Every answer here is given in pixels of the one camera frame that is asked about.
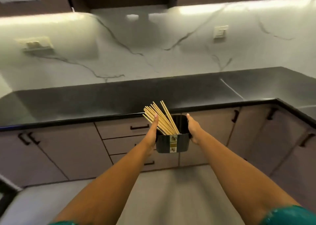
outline gray countertop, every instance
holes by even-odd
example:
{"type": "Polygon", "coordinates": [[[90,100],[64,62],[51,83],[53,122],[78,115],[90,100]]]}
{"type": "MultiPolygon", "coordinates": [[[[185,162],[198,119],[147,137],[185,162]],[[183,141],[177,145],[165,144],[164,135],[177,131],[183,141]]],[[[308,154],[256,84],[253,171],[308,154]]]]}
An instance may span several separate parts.
{"type": "Polygon", "coordinates": [[[316,125],[316,79],[273,67],[16,91],[0,99],[0,130],[140,116],[160,100],[184,112],[275,99],[316,125]]]}

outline switch plate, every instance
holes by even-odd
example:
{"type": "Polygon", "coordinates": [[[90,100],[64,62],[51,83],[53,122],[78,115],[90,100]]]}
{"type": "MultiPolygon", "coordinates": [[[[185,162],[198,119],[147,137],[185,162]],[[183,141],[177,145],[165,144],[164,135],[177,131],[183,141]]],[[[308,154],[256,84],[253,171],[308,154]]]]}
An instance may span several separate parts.
{"type": "Polygon", "coordinates": [[[228,25],[226,26],[219,26],[219,27],[214,27],[214,33],[213,33],[213,38],[226,38],[227,36],[227,30],[228,30],[228,25]]]}
{"type": "Polygon", "coordinates": [[[47,50],[53,49],[53,45],[47,36],[33,37],[15,40],[23,51],[47,50]]]}

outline white floor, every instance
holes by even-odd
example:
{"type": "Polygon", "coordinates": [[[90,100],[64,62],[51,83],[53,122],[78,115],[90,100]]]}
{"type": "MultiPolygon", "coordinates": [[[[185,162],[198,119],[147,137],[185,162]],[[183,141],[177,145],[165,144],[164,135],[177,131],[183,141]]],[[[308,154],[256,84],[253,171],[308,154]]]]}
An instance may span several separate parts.
{"type": "MultiPolygon", "coordinates": [[[[90,180],[28,188],[0,225],[46,225],[90,180]]],[[[119,225],[241,224],[210,166],[141,173],[119,225]]]]}

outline sticker on container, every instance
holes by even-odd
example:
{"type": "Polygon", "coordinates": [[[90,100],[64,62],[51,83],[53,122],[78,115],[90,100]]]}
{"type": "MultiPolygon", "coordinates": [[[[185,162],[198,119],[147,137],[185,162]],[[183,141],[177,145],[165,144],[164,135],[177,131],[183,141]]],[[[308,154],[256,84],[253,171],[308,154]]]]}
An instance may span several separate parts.
{"type": "Polygon", "coordinates": [[[177,152],[178,135],[170,135],[170,153],[177,152]]]}

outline person's left hand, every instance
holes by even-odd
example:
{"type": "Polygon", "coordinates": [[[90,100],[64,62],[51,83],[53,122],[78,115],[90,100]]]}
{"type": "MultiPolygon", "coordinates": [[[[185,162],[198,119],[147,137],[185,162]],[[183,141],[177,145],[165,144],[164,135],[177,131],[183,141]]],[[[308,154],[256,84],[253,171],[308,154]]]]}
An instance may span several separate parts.
{"type": "Polygon", "coordinates": [[[150,156],[154,150],[155,142],[156,142],[156,129],[158,126],[158,115],[155,115],[155,119],[147,132],[146,136],[143,138],[141,143],[144,143],[148,147],[148,155],[150,156]]]}

